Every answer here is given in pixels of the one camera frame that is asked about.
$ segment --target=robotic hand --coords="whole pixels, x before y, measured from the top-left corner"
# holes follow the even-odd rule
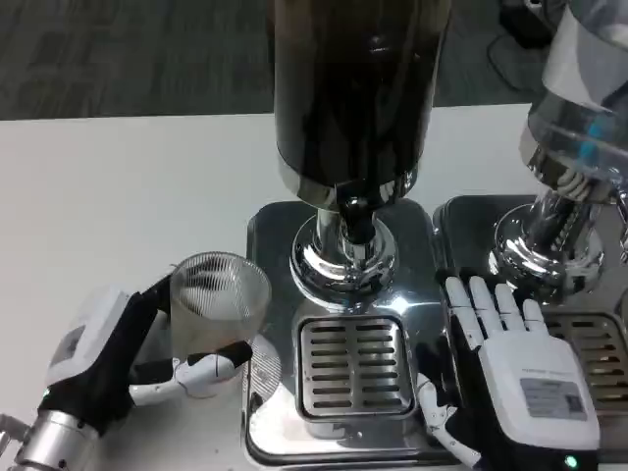
[[[462,406],[447,403],[439,374],[422,362],[418,400],[428,432],[473,469],[598,469],[600,426],[587,384],[539,304],[525,299],[522,317],[507,285],[491,292],[477,276],[466,287],[445,276],[442,285]]]
[[[239,341],[218,351],[136,364],[158,312],[170,314],[170,276],[144,293],[95,291],[59,343],[29,427],[0,414],[0,454],[23,443],[14,471],[79,471],[97,440],[134,406],[178,395],[206,397],[252,356]]]

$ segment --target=dark liquid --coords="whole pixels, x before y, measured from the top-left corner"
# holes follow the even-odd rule
[[[375,188],[421,155],[448,0],[276,0],[279,151],[326,186]]]

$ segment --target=drip tray grate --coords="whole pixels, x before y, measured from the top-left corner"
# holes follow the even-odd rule
[[[299,331],[299,399],[308,419],[407,413],[414,395],[396,320],[305,321]]]
[[[628,414],[628,346],[621,321],[605,313],[546,313],[549,332],[571,343],[600,415]]]

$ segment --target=floor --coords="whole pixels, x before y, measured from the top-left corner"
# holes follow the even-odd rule
[[[0,120],[270,112],[266,1],[2,0]],[[437,106],[535,96],[546,52],[497,16],[453,0]]]

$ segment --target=clear plastic cup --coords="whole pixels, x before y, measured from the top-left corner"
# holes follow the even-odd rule
[[[205,252],[185,259],[170,281],[173,354],[185,361],[259,331],[271,300],[264,272],[238,255]]]

